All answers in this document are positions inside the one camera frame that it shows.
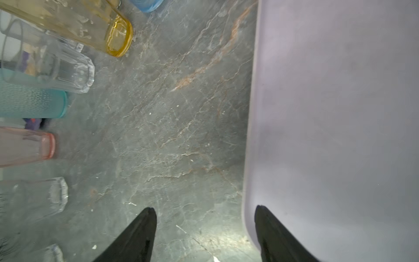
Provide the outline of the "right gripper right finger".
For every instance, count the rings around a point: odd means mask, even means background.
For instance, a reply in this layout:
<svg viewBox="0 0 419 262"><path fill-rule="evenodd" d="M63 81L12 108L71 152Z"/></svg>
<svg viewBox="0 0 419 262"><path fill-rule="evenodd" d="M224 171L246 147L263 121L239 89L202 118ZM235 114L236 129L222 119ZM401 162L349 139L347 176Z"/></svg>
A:
<svg viewBox="0 0 419 262"><path fill-rule="evenodd" d="M255 228L263 262L318 262L266 207L255 210Z"/></svg>

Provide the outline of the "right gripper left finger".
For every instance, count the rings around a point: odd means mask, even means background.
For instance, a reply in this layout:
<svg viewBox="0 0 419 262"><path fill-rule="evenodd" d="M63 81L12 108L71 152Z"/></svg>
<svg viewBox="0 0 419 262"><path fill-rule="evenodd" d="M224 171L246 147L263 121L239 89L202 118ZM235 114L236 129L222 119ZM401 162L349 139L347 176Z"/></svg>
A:
<svg viewBox="0 0 419 262"><path fill-rule="evenodd" d="M156 229L155 209L147 207L94 262L149 262Z"/></svg>

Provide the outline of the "lilac plastic tray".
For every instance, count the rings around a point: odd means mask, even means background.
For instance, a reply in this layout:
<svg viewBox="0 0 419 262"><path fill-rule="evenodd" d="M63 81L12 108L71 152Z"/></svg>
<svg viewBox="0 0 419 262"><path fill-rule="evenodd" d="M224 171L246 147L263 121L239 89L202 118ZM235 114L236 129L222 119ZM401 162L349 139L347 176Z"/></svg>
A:
<svg viewBox="0 0 419 262"><path fill-rule="evenodd" d="M259 2L243 193L260 252L418 261L418 1Z"/></svg>

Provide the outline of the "teal drinking glass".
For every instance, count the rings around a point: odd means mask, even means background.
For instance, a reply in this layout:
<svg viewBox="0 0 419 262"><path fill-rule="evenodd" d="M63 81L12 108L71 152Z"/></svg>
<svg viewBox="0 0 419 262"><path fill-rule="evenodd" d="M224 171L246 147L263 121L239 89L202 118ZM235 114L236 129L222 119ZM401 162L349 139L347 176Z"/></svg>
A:
<svg viewBox="0 0 419 262"><path fill-rule="evenodd" d="M1 78L1 117L20 119L58 119L68 106L67 93L28 87Z"/></svg>

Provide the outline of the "yellow drinking glass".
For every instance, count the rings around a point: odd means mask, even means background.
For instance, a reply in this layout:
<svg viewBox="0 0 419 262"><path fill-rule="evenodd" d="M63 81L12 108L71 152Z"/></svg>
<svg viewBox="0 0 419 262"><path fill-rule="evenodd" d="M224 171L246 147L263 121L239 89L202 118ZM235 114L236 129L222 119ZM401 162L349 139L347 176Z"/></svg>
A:
<svg viewBox="0 0 419 262"><path fill-rule="evenodd" d="M1 10L113 57L133 40L131 22L111 1L1 1Z"/></svg>

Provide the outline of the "blue drinking glass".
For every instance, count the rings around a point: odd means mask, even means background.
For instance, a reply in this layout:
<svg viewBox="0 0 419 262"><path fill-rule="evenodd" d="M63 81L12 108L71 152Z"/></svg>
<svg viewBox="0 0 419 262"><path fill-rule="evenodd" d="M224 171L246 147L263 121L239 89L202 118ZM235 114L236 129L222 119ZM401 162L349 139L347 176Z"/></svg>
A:
<svg viewBox="0 0 419 262"><path fill-rule="evenodd" d="M163 2L164 0L130 0L130 3L143 13L156 10Z"/></svg>

